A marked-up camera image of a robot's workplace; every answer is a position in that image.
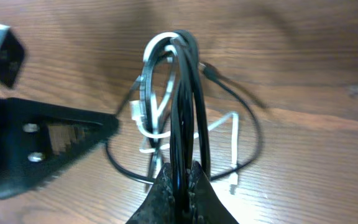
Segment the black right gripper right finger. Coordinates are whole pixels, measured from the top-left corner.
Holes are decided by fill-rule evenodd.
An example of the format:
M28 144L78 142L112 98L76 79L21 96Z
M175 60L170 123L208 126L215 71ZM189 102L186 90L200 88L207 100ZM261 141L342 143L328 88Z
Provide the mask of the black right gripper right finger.
M198 224L238 224L221 203L198 161L190 171L191 222Z

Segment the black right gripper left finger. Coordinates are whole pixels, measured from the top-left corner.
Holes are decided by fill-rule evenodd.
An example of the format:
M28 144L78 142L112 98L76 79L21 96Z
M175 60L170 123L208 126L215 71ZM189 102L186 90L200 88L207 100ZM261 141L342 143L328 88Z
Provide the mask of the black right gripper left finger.
M165 163L145 200L126 224L174 223L175 199L172 190L172 167Z

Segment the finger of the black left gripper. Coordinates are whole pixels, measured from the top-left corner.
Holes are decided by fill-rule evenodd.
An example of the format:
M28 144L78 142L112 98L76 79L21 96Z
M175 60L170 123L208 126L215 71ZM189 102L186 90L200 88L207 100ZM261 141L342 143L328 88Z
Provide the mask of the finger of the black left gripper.
M0 99L0 199L45 184L117 131L113 114Z

